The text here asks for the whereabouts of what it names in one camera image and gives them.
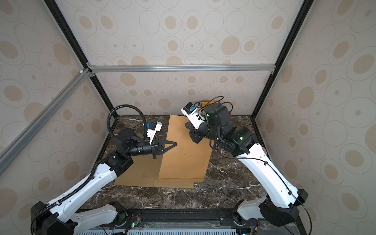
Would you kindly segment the kraft file bag stack bottom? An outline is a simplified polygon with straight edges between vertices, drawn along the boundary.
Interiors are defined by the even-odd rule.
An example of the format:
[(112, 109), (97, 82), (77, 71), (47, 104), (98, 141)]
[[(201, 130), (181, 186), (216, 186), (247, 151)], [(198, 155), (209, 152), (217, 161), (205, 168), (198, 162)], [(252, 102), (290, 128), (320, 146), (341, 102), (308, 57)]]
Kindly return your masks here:
[(192, 141), (185, 124), (187, 117), (169, 117), (167, 140), (177, 142), (177, 146), (163, 155), (159, 173), (160, 180), (204, 181), (212, 149), (209, 140)]

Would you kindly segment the kraft file bag stack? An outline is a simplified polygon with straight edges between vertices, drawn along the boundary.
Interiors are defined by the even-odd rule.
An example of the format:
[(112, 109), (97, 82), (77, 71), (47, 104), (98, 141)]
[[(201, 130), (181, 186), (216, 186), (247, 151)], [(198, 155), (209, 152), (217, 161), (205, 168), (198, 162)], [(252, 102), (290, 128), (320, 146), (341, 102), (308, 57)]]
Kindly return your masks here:
[(177, 142), (177, 146), (163, 155), (159, 173), (160, 180), (204, 181), (212, 149), (209, 140), (192, 141), (185, 124), (187, 117), (169, 117), (167, 140)]
[(155, 179), (154, 187), (193, 189), (195, 181), (193, 179)]

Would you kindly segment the kraft file bag stack top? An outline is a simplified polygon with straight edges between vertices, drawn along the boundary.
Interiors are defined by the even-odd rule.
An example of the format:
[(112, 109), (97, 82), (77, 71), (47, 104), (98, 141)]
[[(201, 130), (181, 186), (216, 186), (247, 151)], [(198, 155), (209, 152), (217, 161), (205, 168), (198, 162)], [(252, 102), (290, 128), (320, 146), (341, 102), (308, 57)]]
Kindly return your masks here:
[(195, 181), (193, 179), (155, 179), (154, 187), (193, 189)]

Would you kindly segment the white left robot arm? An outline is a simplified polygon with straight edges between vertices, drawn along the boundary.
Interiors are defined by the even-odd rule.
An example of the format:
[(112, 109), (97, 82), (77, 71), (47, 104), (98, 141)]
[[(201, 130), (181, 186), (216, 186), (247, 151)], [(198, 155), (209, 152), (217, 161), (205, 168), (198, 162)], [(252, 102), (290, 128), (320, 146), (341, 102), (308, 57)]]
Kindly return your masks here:
[(164, 139), (146, 141), (131, 128), (123, 129), (113, 137), (116, 149), (98, 161), (91, 172), (71, 189), (49, 203), (32, 206), (30, 232), (33, 235), (77, 235), (99, 225), (126, 223), (126, 210), (117, 202), (103, 207), (77, 212), (95, 193), (117, 179), (133, 164), (134, 156), (151, 154), (154, 158), (177, 146)]

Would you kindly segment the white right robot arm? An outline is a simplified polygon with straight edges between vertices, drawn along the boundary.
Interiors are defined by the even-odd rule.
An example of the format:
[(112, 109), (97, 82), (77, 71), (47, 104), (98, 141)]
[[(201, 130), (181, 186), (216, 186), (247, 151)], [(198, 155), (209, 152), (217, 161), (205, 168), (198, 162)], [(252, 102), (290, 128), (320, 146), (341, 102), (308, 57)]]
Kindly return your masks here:
[(281, 227), (297, 219), (298, 206), (305, 203), (308, 193), (293, 186), (275, 168), (247, 127), (233, 126), (227, 107), (212, 103), (199, 108), (190, 102), (181, 112), (189, 119), (185, 127), (193, 142), (198, 144), (206, 138), (211, 144), (229, 152), (253, 173), (266, 191), (260, 199), (239, 203), (233, 212), (237, 225), (261, 218)]

